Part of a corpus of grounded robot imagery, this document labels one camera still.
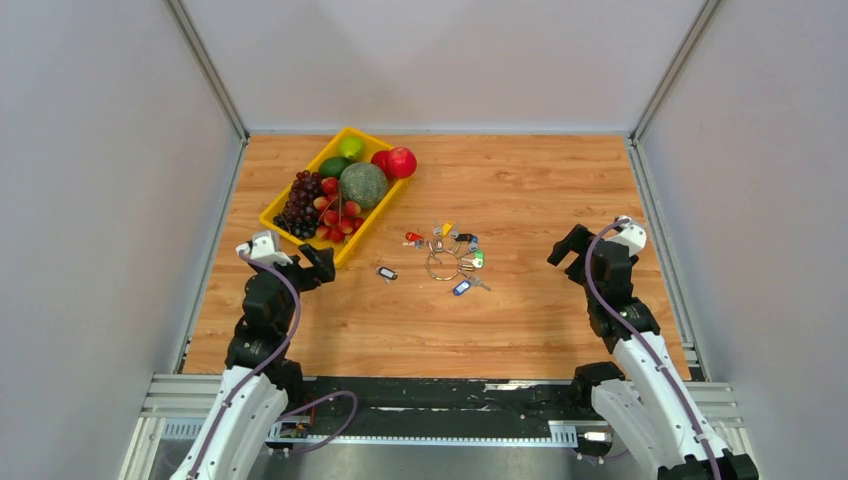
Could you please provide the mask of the key with green tag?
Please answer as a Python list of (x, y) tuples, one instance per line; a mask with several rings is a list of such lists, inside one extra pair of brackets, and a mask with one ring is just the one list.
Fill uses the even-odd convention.
[(485, 266), (485, 254), (482, 250), (467, 252), (458, 258), (458, 266), (463, 272), (482, 269)]

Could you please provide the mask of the key with red tag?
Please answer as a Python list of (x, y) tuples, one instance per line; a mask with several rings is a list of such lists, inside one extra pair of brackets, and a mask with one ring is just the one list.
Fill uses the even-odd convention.
[(425, 239), (422, 235), (415, 232), (407, 232), (405, 234), (405, 241), (402, 243), (403, 246), (414, 247), (416, 249), (421, 249), (425, 243)]

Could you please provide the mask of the large metal keyring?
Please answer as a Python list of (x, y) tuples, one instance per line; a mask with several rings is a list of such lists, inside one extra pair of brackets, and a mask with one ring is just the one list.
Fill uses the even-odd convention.
[(460, 274), (459, 257), (450, 251), (431, 252), (425, 259), (427, 275), (436, 281), (450, 281)]

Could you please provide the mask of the key with blue tag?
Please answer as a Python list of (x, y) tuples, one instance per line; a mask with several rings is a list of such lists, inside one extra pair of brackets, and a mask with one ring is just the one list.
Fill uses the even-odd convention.
[(459, 284), (457, 284), (452, 289), (452, 294), (454, 296), (462, 296), (465, 293), (469, 292), (472, 288), (482, 288), (485, 291), (491, 292), (492, 289), (486, 285), (482, 280), (478, 277), (471, 277), (465, 280), (462, 280)]

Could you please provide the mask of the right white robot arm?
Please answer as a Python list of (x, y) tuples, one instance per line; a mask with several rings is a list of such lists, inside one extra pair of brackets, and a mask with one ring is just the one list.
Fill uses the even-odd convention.
[(661, 328), (633, 293), (632, 272), (647, 243), (645, 229), (620, 216), (599, 233), (577, 224), (547, 261), (566, 268), (586, 295), (590, 326), (612, 362), (576, 368), (571, 403), (600, 415), (651, 479), (756, 479), (747, 453), (735, 453), (709, 424), (673, 365)]

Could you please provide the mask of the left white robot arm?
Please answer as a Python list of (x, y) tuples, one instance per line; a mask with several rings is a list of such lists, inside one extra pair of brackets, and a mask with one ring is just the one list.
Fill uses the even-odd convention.
[(213, 406), (175, 479), (244, 479), (280, 414), (306, 399), (300, 365), (285, 354), (297, 331), (302, 293), (335, 279), (334, 251), (309, 244), (288, 256), (270, 232), (236, 252), (251, 266), (243, 314), (230, 342)]

